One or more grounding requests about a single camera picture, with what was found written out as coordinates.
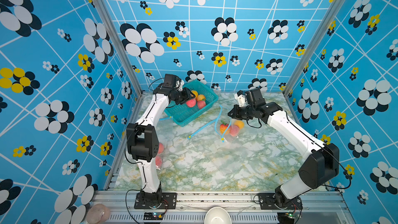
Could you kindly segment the pink fuzzy peach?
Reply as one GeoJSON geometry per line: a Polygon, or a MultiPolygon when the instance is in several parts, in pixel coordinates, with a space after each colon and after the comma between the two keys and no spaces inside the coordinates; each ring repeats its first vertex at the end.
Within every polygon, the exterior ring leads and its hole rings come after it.
{"type": "Polygon", "coordinates": [[[236,125],[231,125],[230,127],[230,135],[231,136],[237,136],[239,134],[240,128],[236,125]]]}

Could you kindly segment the yellow round peach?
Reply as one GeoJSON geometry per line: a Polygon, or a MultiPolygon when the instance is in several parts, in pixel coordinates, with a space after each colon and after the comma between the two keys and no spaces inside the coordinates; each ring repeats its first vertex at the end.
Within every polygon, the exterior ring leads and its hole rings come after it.
{"type": "Polygon", "coordinates": [[[234,125],[238,126],[240,129],[242,129],[242,128],[245,126],[245,125],[244,125],[244,122],[241,121],[241,120],[236,120],[236,121],[234,122],[234,125]]]}

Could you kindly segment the clear zip bag blue zipper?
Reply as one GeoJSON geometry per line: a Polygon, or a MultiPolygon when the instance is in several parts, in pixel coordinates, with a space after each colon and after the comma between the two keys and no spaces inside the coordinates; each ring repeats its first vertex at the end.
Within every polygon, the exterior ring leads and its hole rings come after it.
{"type": "Polygon", "coordinates": [[[164,145],[164,152],[161,154],[157,154],[155,158],[155,165],[158,171],[161,171],[163,169],[166,157],[169,154],[169,149],[173,144],[173,124],[173,117],[166,117],[161,118],[158,125],[156,126],[159,143],[162,143],[164,145]]]}

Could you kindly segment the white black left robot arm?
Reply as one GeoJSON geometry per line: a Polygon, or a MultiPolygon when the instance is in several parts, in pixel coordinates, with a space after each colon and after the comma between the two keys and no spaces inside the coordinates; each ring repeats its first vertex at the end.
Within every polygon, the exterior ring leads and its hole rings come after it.
{"type": "Polygon", "coordinates": [[[126,150],[139,167],[142,178],[139,197],[146,205],[157,207],[162,201],[161,182],[155,164],[160,142],[155,128],[171,102],[184,104],[193,96],[183,82],[177,82],[174,86],[162,83],[153,91],[152,100],[142,117],[127,126],[126,150]]]}

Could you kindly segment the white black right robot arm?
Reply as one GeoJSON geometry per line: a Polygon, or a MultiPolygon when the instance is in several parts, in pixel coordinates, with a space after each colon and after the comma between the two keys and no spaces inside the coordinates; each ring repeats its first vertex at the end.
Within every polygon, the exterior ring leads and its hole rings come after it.
{"type": "Polygon", "coordinates": [[[322,186],[339,174],[339,148],[309,134],[292,121],[278,104],[234,105],[228,116],[236,120],[257,118],[268,124],[282,134],[305,159],[297,174],[275,189],[274,202],[279,208],[286,208],[293,199],[322,186]]]}

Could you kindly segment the yellow red peach top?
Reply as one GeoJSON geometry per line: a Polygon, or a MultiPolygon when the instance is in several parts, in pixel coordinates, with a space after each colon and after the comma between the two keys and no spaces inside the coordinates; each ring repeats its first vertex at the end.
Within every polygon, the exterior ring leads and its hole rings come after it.
{"type": "Polygon", "coordinates": [[[198,95],[199,95],[199,94],[198,94],[198,92],[197,92],[197,91],[195,91],[195,90],[192,90],[191,92],[192,92],[192,93],[195,95],[195,97],[198,97],[198,95]]]}

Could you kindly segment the white bowl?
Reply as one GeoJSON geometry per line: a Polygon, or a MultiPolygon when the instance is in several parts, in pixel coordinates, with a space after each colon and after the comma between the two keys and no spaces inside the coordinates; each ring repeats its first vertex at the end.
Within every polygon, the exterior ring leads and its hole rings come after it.
{"type": "Polygon", "coordinates": [[[229,213],[218,206],[212,207],[205,215],[204,224],[231,224],[229,213]]]}

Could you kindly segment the pink lumpy object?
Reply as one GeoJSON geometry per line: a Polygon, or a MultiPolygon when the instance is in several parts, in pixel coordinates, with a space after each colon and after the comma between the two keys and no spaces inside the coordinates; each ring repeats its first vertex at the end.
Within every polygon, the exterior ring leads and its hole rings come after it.
{"type": "Polygon", "coordinates": [[[103,204],[96,204],[87,213],[88,224],[103,224],[110,218],[110,209],[103,204]]]}

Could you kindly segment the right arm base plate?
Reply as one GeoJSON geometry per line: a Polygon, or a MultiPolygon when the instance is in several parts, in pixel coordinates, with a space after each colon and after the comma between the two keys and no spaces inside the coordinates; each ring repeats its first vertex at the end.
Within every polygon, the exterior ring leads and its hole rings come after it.
{"type": "Polygon", "coordinates": [[[254,201],[260,205],[261,210],[302,210],[302,200],[299,197],[286,199],[279,193],[258,193],[254,201]]]}

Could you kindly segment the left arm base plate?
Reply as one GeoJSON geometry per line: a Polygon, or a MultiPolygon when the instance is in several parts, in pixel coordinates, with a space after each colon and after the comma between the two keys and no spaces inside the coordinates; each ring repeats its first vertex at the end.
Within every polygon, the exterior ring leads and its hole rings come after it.
{"type": "Polygon", "coordinates": [[[141,191],[136,195],[134,204],[135,209],[175,209],[177,203],[177,193],[153,193],[149,194],[141,191]]]}

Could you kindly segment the aluminium front rail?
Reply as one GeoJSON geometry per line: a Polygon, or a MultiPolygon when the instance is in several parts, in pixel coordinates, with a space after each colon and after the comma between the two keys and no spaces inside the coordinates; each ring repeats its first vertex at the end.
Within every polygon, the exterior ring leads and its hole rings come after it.
{"type": "Polygon", "coordinates": [[[136,209],[134,191],[100,191],[92,203],[104,205],[107,224],[353,224],[338,192],[301,195],[286,208],[271,202],[270,191],[178,191],[169,207],[136,209]]]}

